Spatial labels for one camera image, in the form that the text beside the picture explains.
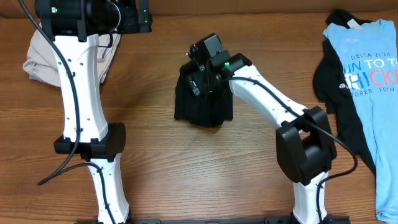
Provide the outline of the black t-shirt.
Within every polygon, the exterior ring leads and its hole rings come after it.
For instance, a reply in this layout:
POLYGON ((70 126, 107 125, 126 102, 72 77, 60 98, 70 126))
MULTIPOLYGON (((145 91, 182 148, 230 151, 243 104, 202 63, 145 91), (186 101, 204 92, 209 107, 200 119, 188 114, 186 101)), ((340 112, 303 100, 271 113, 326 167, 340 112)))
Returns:
MULTIPOLYGON (((187 63, 198 64, 196 60, 187 63)), ((214 128, 222 125, 224 121, 233 120, 233 95, 229 89, 226 89, 224 95, 187 95, 186 64, 180 67, 175 87, 174 118, 205 128, 214 128)))

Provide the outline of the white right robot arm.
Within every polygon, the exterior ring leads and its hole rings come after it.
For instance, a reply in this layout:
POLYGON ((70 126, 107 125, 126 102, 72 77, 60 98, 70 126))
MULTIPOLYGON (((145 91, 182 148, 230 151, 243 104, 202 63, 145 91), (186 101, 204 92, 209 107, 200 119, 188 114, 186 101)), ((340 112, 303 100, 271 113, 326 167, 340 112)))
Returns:
POLYGON ((292 101, 272 86, 243 54, 188 53, 180 68, 175 118, 214 127, 231 120, 232 98, 244 100, 272 126, 277 163, 293 183, 294 207, 288 216, 265 223, 336 223, 325 208, 325 184, 337 156, 326 113, 292 101))

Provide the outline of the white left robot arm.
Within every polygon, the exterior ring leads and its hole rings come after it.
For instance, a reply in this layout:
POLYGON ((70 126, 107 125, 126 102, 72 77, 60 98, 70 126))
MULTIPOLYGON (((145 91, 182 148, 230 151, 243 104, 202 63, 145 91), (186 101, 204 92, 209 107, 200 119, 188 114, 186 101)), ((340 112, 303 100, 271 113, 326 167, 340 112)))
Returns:
POLYGON ((36 28, 52 47, 60 75, 65 121, 55 151, 68 157, 79 155, 89 168, 98 223, 131 223, 121 178, 126 127, 105 119, 97 54, 103 34, 150 32, 149 2, 38 0, 35 13, 39 17, 36 28))

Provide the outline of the beige folded trousers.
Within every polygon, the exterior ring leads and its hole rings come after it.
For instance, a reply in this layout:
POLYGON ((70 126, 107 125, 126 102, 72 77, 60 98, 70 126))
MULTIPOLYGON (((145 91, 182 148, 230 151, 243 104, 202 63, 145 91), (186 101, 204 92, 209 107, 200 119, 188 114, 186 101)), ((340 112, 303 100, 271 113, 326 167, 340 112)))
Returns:
MULTIPOLYGON (((100 35, 97 53, 97 71, 101 84, 106 81, 113 58, 119 47, 121 34, 100 35)), ((60 87, 60 77, 52 48, 39 31, 35 31, 22 66, 29 78, 60 87)))

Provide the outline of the black garment in pile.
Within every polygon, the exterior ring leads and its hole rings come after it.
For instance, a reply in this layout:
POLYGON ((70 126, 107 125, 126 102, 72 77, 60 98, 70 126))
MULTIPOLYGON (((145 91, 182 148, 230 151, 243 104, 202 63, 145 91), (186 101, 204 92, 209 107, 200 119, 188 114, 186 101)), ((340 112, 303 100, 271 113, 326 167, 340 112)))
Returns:
POLYGON ((326 112, 336 115, 337 138, 360 156, 369 170, 376 174, 376 166, 369 151, 363 125, 357 115, 350 91, 343 77, 343 66, 330 41, 322 42, 323 58, 313 76, 313 89, 326 112))

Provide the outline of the light blue printed t-shirt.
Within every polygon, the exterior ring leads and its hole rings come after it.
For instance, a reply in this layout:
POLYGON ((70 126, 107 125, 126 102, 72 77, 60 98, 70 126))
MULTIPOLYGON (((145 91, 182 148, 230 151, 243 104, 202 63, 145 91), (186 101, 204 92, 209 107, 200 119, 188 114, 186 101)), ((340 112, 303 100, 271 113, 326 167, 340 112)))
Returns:
POLYGON ((376 166, 376 218, 397 223, 397 32, 379 19, 323 31, 343 66, 356 112, 376 166))

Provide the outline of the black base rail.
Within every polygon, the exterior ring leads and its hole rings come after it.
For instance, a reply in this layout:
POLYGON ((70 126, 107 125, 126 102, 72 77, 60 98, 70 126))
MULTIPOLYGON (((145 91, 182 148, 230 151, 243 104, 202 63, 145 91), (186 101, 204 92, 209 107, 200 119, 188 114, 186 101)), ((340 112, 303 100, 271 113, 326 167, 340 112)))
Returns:
MULTIPOLYGON (((97 224, 100 222, 90 221, 90 222, 75 222, 76 224, 97 224)), ((133 224, 293 224, 299 223, 293 217, 290 216, 274 216, 265 217, 263 219, 221 219, 221 220, 169 220, 162 221, 159 219, 149 219, 149 220, 129 220, 127 223, 133 224)), ((327 224, 351 224, 349 217, 334 217, 327 216, 323 223, 327 224)))

